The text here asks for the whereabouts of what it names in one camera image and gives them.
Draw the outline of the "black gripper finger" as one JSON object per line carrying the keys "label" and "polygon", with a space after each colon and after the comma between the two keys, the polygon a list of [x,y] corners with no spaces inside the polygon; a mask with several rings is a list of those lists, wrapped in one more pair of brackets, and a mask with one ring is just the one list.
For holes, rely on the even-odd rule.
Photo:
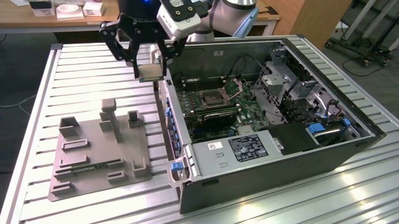
{"label": "black gripper finger", "polygon": [[181,55],[188,37],[184,37],[184,38],[173,41],[172,45],[166,46],[164,38],[161,36],[161,31],[158,29],[153,28],[152,33],[154,36],[156,44],[157,44],[160,52],[161,52],[161,74],[162,74],[162,76],[165,76],[166,75],[166,61],[170,60],[174,56]]}
{"label": "black gripper finger", "polygon": [[[118,30],[129,39],[128,49],[121,47],[116,39]],[[116,60],[125,61],[126,65],[133,68],[134,78],[138,79],[140,73],[136,57],[141,44],[142,29],[137,20],[125,14],[120,14],[117,21],[105,22],[101,24],[98,34]]]}

